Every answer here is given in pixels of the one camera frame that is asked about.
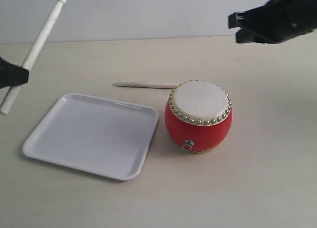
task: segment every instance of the drumhead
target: drumhead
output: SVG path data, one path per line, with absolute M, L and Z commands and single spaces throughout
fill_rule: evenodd
M 224 121 L 231 110 L 229 95 L 221 87 L 199 80 L 178 86 L 170 94 L 169 102 L 180 119 L 201 126 Z

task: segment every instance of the drumstick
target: drumstick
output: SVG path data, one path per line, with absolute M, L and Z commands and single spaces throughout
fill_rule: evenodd
M 118 87 L 174 89 L 179 83 L 117 82 Z
M 35 42 L 33 43 L 27 57 L 25 58 L 22 67 L 31 70 L 37 56 L 39 55 L 47 37 L 49 36 L 60 12 L 63 4 L 66 2 L 66 0 L 58 0 L 56 6 L 51 10 L 50 14 L 48 15 L 45 23 L 43 24 Z M 20 86 L 14 86 L 10 87 L 8 92 L 6 93 L 6 96 L 4 97 L 4 100 L 2 101 L 0 105 L 0 114 L 7 115 L 12 107 L 12 104 L 14 103 L 14 100 L 16 99 L 19 91 Z

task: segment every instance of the metal ring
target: metal ring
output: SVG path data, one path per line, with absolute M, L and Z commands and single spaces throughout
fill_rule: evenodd
M 192 140 L 185 140 L 185 144 L 182 146 L 183 151 L 190 151 L 193 149 L 195 143 Z

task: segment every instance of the drum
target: drum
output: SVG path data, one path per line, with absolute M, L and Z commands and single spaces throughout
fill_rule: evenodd
M 169 94 L 165 107 L 166 128 L 184 151 L 212 150 L 225 139 L 231 123 L 231 99 L 216 84 L 189 81 Z

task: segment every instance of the square plate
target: square plate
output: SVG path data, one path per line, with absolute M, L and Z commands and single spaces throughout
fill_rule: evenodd
M 23 145 L 30 158 L 130 180 L 141 171 L 159 114 L 82 94 L 61 97 Z

